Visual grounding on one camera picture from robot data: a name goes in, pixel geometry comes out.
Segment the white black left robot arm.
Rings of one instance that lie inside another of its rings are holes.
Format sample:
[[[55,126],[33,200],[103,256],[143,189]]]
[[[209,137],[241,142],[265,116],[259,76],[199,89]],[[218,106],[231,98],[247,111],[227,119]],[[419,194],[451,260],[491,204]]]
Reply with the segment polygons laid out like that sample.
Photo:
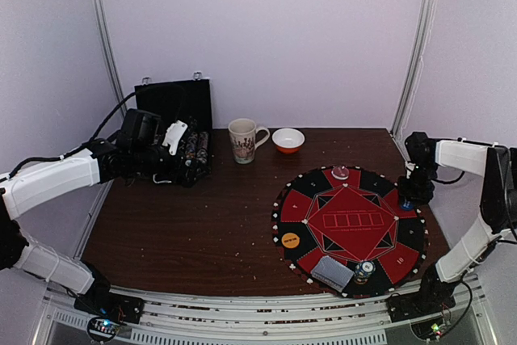
[[[18,268],[84,295],[99,316],[116,309],[116,298],[98,285],[92,268],[22,233],[17,222],[27,211],[84,187],[113,179],[148,178],[171,172],[189,124],[165,126],[160,116],[131,109],[109,139],[93,137],[55,158],[29,158],[1,177],[1,267]]]

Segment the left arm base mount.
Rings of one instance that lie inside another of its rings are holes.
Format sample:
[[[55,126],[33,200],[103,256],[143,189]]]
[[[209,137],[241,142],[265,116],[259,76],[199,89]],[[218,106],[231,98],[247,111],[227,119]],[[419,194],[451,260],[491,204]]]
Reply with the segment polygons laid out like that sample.
[[[75,299],[74,308],[92,315],[86,324],[86,333],[98,343],[113,340],[131,331],[129,324],[138,324],[144,309],[144,300],[120,294],[109,294],[108,304],[100,307],[85,297]]]

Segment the green white poker chip stack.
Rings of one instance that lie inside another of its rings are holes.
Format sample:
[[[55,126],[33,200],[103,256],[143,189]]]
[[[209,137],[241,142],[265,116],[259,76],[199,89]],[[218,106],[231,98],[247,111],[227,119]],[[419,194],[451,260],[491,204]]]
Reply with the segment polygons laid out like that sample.
[[[366,284],[375,272],[376,267],[373,261],[363,261],[355,266],[354,281],[356,284]]]

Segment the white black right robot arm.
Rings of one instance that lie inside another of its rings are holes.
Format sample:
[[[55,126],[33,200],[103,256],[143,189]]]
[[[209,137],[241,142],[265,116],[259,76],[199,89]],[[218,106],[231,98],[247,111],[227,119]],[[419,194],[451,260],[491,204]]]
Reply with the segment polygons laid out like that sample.
[[[409,160],[398,180],[401,207],[428,204],[442,226],[463,225],[457,243],[426,269],[410,298],[419,313],[429,314],[497,244],[516,233],[516,150],[425,132],[410,134],[405,147]]]

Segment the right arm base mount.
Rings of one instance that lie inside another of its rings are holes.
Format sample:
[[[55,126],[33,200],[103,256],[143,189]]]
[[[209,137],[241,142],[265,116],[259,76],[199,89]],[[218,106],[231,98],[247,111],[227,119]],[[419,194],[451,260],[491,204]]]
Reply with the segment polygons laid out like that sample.
[[[394,293],[386,300],[391,322],[410,320],[413,334],[421,340],[439,339],[452,322],[451,308],[456,306],[454,297],[446,297],[445,301],[432,301],[421,304],[417,293]]]

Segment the blue playing card deck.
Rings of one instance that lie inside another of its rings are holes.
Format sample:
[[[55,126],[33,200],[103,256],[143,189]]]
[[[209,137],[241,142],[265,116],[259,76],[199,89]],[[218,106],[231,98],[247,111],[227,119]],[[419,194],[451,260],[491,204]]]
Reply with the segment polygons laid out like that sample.
[[[354,277],[354,272],[336,259],[326,255],[319,259],[310,272],[311,276],[341,292]]]

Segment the blue small blind button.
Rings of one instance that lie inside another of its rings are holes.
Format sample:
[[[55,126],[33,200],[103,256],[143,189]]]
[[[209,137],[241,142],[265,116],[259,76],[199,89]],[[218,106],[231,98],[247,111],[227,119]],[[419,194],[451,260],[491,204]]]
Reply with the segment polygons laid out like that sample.
[[[406,198],[402,198],[400,200],[399,205],[400,205],[400,208],[404,211],[411,211],[415,208],[414,202],[411,200],[408,200]]]

